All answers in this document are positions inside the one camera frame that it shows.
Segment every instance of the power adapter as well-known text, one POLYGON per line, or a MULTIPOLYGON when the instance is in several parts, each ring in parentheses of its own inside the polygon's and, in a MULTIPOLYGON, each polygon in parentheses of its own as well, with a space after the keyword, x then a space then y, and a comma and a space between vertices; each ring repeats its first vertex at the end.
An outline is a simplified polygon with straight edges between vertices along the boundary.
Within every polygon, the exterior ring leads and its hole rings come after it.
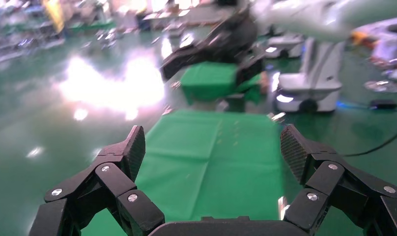
POLYGON ((372 110, 395 110, 397 103, 390 99, 376 99, 370 102, 369 108, 372 110))

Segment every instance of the green cloth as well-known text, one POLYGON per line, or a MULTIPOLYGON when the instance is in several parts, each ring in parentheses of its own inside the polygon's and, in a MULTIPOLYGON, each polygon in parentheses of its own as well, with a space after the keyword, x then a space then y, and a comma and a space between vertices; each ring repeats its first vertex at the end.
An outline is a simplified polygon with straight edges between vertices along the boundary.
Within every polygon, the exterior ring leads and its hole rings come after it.
POLYGON ((166 222, 276 220, 285 184, 279 145, 267 116, 176 111, 148 132, 136 184, 166 222))
POLYGON ((237 66, 227 63, 204 62, 189 67, 180 83, 189 104, 194 100, 212 101, 236 93, 245 93, 245 99, 258 103, 260 75, 235 85, 237 66))

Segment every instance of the green block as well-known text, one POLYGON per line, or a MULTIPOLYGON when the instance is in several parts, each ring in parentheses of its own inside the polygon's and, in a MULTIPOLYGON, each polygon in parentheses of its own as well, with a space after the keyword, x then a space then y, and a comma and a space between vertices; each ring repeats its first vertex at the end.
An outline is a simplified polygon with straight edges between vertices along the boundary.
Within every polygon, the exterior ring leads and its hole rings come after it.
POLYGON ((236 65, 204 62, 189 67, 182 76, 181 88, 187 101, 212 101, 236 93, 245 93, 245 99, 258 103, 260 99, 260 75, 235 85, 236 65))

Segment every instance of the metal screw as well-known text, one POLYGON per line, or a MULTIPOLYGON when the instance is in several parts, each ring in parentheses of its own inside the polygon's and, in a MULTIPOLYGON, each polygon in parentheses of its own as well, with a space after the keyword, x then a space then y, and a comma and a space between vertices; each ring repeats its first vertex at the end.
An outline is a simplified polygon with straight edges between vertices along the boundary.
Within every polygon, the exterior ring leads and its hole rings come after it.
POLYGON ((130 202, 134 202, 134 201, 136 201, 136 199, 138 199, 138 196, 136 194, 131 194, 128 197, 128 201, 130 201, 130 202))
POLYGON ((103 171, 103 172, 106 172, 106 171, 108 171, 109 169, 110 169, 109 166, 104 166, 104 167, 102 167, 102 171, 103 171))
POLYGON ((385 191, 389 192, 389 193, 395 193, 395 189, 391 188, 390 186, 385 186, 384 187, 385 191))
POLYGON ((61 189, 61 188, 57 188, 56 190, 54 190, 54 191, 51 193, 51 195, 53 195, 53 196, 58 196, 61 192, 62 192, 62 189, 61 189))
POLYGON ((317 201, 318 197, 314 193, 307 194, 307 197, 312 201, 317 201))
POLYGON ((332 169, 332 170, 337 170, 338 169, 338 167, 336 165, 333 165, 333 164, 330 164, 329 168, 332 169))

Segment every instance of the epoxy floor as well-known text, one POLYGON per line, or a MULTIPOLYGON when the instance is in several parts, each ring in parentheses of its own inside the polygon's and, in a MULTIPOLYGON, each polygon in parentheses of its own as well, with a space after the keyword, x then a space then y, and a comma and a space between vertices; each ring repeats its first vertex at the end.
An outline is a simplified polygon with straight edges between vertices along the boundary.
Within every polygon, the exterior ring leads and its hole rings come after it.
MULTIPOLYGON (((184 43, 206 35, 189 32, 184 43)), ((214 110, 216 103, 189 107, 179 90, 162 82, 159 67, 171 42, 157 33, 128 34, 109 52, 89 52, 91 38, 0 64, 0 236, 27 235, 45 191, 86 168, 102 146, 123 140, 133 125, 149 130, 165 109, 214 110)), ((367 52, 345 53, 340 79, 344 103, 365 103, 397 94, 376 94, 363 83, 382 79, 366 62, 367 52)), ((296 72, 299 60, 272 60, 272 72, 296 72)), ((267 114, 272 98, 251 107, 267 114)), ((307 138, 340 153, 371 149, 397 132, 397 112, 339 106, 332 114, 290 114, 307 138)), ((374 153, 347 158, 355 167, 397 185, 397 140, 374 153)), ((299 186, 292 178, 290 192, 299 186)), ((100 213, 83 234, 123 235, 108 214, 100 213)), ((346 216, 332 209, 318 235, 361 235, 346 216)))

